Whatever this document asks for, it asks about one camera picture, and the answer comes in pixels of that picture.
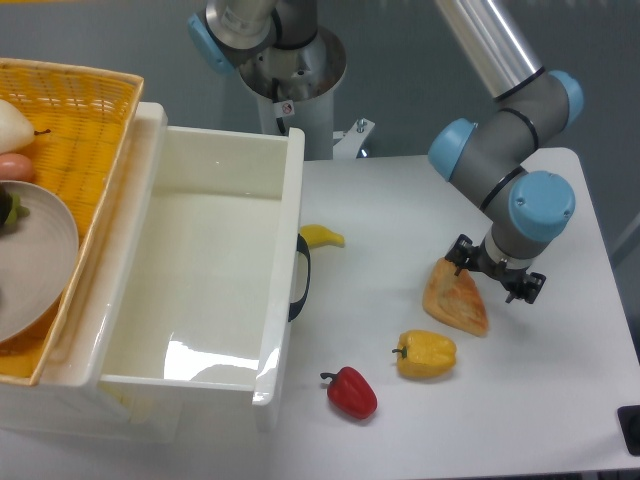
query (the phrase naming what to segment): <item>eggplant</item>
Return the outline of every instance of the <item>eggplant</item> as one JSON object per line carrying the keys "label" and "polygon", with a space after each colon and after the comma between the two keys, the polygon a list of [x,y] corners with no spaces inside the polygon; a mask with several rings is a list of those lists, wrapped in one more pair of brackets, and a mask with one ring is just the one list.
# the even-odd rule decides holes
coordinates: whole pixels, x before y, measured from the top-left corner
{"label": "eggplant", "polygon": [[0,225],[4,225],[11,210],[13,210],[13,197],[0,183]]}
{"label": "eggplant", "polygon": [[0,183],[0,227],[13,225],[21,217],[29,215],[29,209],[20,205],[20,195],[9,193]]}

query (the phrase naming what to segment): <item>yellow bell pepper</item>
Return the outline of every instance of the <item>yellow bell pepper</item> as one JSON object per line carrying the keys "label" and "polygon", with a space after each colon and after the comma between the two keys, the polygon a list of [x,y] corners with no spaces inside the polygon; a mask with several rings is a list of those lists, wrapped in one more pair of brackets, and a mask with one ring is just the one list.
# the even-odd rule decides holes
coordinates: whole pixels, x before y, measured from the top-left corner
{"label": "yellow bell pepper", "polygon": [[409,330],[400,335],[398,371],[405,377],[437,377],[456,364],[456,344],[450,338],[425,330]]}

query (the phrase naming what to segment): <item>white table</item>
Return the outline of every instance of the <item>white table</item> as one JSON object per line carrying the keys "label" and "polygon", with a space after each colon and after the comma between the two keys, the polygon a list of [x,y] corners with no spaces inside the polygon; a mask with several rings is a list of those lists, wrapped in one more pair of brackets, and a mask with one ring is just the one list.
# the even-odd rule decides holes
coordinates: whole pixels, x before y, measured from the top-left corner
{"label": "white table", "polygon": [[[548,277],[534,305],[507,305],[499,284],[475,276],[491,318],[486,338],[422,311],[435,260],[458,234],[479,243],[489,227],[426,157],[307,163],[302,223],[324,224],[347,245],[312,251],[276,430],[211,431],[215,406],[194,405],[172,445],[0,431],[0,476],[416,479],[639,468],[616,409],[640,403],[640,369],[578,159],[542,150],[525,166],[567,178],[576,213],[534,265]],[[391,349],[413,328],[457,343],[451,375],[398,376]],[[319,374],[345,365],[377,393],[368,421],[328,404]]]}

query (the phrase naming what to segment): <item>gray wall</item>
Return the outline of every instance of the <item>gray wall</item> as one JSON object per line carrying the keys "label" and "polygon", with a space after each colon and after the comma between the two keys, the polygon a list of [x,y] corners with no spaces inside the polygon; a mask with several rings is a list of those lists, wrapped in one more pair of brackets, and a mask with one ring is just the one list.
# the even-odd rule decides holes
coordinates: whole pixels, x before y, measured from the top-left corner
{"label": "gray wall", "polygon": [[[0,6],[0,56],[98,66],[145,77],[144,100],[173,125],[258,131],[256,107],[236,76],[216,76],[187,36],[205,0],[104,0]],[[336,93],[336,129],[377,123],[377,156],[426,153],[451,120],[482,121],[493,104],[428,0],[321,0],[321,23],[348,54]],[[583,115],[550,146],[583,163],[610,246],[640,211],[640,1],[511,0],[509,9],[549,69],[578,78]],[[617,279],[640,338],[640,251]]]}

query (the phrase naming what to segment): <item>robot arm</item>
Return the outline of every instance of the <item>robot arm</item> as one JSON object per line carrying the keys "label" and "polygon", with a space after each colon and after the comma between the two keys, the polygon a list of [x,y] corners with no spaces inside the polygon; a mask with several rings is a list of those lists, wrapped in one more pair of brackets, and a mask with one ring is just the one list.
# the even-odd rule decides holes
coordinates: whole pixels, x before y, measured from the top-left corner
{"label": "robot arm", "polygon": [[575,197],[562,177],[520,164],[579,115],[582,90],[545,71],[499,1],[437,5],[499,107],[483,125],[454,121],[429,149],[436,170],[494,222],[480,246],[461,235],[445,258],[498,280],[507,302],[533,303],[545,277],[527,269],[562,232]]}
{"label": "robot arm", "polygon": [[333,91],[346,69],[340,40],[318,26],[316,0],[210,0],[189,34],[218,73],[236,68],[258,100],[262,132],[305,132],[305,159],[333,157]]}
{"label": "robot arm", "polygon": [[[545,71],[499,0],[436,3],[499,107],[482,125],[454,121],[429,149],[436,170],[493,221],[481,245],[461,235],[445,258],[499,281],[507,302],[533,303],[545,277],[527,269],[562,232],[575,198],[560,176],[520,164],[573,122],[582,90],[566,73]],[[332,98],[323,121],[317,100],[330,97],[346,60],[339,40],[318,27],[316,10],[315,0],[210,0],[189,30],[214,70],[238,68],[261,97],[299,102],[305,151],[331,158]],[[263,132],[273,133],[275,120],[263,117]],[[280,118],[278,125],[283,132]]]}

